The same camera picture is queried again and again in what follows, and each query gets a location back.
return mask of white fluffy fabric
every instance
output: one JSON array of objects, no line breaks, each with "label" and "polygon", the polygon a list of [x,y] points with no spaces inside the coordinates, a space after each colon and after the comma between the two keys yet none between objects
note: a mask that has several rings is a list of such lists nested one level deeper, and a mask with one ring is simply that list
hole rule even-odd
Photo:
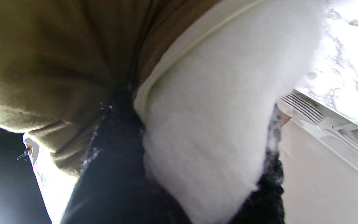
[{"label": "white fluffy fabric", "polygon": [[274,103],[307,72],[323,4],[265,1],[153,87],[145,165],[194,224],[228,222],[257,189]]}]

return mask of white wall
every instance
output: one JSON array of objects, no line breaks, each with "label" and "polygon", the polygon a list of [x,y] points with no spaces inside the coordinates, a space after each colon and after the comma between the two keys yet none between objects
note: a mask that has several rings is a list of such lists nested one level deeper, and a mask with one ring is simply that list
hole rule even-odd
[{"label": "white wall", "polygon": [[294,122],[282,135],[287,224],[358,224],[358,172]]}]

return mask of white fleece lining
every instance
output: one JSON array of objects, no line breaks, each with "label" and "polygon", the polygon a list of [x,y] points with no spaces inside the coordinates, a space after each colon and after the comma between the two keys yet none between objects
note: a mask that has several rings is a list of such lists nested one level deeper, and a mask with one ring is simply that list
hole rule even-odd
[{"label": "white fleece lining", "polygon": [[147,124],[147,98],[157,80],[214,31],[264,1],[266,0],[223,0],[203,14],[173,42],[136,94],[134,108],[144,124]]},{"label": "white fleece lining", "polygon": [[322,2],[255,4],[149,90],[145,166],[192,223],[227,223],[257,189],[274,102],[308,70]]}]

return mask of black pants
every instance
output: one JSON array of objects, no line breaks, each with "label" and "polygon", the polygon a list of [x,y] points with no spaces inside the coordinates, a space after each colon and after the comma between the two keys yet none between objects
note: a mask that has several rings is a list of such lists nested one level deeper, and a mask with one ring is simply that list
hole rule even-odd
[{"label": "black pants", "polygon": [[[145,128],[132,108],[131,91],[126,88],[119,92],[104,113],[61,223],[190,224],[176,200],[145,177]],[[278,154],[270,155],[269,163],[259,190],[244,202],[230,223],[284,223]]]}]

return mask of white marble surface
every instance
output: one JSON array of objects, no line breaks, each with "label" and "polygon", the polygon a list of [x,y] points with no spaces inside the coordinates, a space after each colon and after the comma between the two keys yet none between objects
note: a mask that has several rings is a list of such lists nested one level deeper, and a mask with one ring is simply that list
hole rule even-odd
[{"label": "white marble surface", "polygon": [[296,89],[358,125],[358,0],[328,1],[313,69]]}]

